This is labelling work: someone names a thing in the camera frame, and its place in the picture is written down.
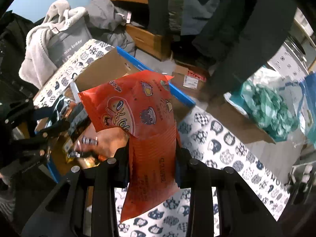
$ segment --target black clamp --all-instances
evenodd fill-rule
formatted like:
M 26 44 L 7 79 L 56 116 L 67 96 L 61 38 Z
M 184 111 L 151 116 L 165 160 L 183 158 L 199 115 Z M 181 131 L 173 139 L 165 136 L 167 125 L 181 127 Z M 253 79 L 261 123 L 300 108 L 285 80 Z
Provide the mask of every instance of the black clamp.
M 118 237 L 114 187 L 125 188 L 129 182 L 128 146 L 97 167 L 74 166 L 29 219 L 22 237 L 84 236 L 89 186 L 94 186 L 91 236 Z M 187 237 L 213 236 L 213 186 L 219 201 L 220 236 L 283 236 L 273 216 L 233 168 L 209 168 L 177 145 L 175 174 L 180 188 L 191 188 Z
M 7 103 L 0 105 L 0 123 L 6 138 L 0 152 L 10 153 L 11 161 L 0 168 L 0 174 L 7 179 L 11 179 L 19 172 L 24 172 L 33 166 L 45 163 L 50 158 L 53 140 L 61 132 L 68 130 L 70 123 L 66 119 L 59 119 L 37 133 L 35 128 L 37 120 L 42 118 L 52 118 L 54 108 L 59 106 L 60 101 L 53 107 L 38 108 L 34 106 L 31 99 Z M 12 130 L 26 122 L 29 139 L 15 140 L 12 138 Z

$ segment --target cardboard box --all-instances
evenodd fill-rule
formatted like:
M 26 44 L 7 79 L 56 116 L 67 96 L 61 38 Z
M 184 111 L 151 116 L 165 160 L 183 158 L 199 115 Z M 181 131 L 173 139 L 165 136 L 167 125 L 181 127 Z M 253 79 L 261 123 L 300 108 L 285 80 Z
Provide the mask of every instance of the cardboard box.
M 171 83 L 187 95 L 198 98 L 198 94 L 201 92 L 202 87 L 205 84 L 203 79 L 198 80 L 198 78 L 202 78 L 205 75 L 201 71 L 196 74 L 198 76 L 196 88 L 186 87 L 184 86 L 185 78 L 188 76 L 194 77 L 192 70 L 195 69 L 193 67 L 189 69 L 177 65 L 172 73 L 174 78 L 171 79 Z M 275 143 L 274 140 L 265 131 L 260 129 L 252 120 L 243 116 L 232 105 L 226 102 L 223 96 L 211 100 L 206 112 L 210 113 L 219 122 L 221 122 L 243 143 L 252 143 L 256 141 Z
M 77 85 L 78 91 L 82 92 L 141 70 L 151 69 L 130 56 L 121 48 L 116 48 L 86 67 L 86 69 L 76 77 L 75 84 Z M 187 113 L 190 112 L 195 102 L 174 85 L 170 84 L 169 86 L 170 92 L 174 96 L 172 100 L 174 118 L 179 123 Z

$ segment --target cluttered room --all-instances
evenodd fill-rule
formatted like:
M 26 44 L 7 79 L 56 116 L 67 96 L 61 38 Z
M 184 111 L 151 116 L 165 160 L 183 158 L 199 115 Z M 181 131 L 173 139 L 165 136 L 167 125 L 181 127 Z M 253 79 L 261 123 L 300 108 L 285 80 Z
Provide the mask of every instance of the cluttered room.
M 6 236 L 313 236 L 316 0 L 0 0 Z

